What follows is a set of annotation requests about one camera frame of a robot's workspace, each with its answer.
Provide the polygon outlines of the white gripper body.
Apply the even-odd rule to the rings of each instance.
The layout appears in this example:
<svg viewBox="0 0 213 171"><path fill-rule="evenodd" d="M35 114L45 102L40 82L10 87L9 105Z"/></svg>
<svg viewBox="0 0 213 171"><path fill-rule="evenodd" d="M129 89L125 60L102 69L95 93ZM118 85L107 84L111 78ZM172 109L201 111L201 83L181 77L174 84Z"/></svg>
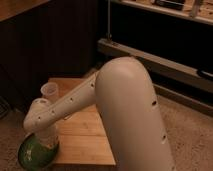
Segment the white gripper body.
<svg viewBox="0 0 213 171"><path fill-rule="evenodd" d="M35 136L41 145L49 149L56 147L59 143L57 126L55 124L36 132Z"/></svg>

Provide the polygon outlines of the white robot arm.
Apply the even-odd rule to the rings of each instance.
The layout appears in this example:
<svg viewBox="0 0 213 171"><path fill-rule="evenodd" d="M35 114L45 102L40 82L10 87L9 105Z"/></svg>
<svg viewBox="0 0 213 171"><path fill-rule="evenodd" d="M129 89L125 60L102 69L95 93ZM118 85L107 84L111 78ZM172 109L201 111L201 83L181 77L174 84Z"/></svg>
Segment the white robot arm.
<svg viewBox="0 0 213 171"><path fill-rule="evenodd" d="M53 104L32 104L24 129L35 133L92 104L118 171L177 171L153 83L133 57L108 61Z"/></svg>

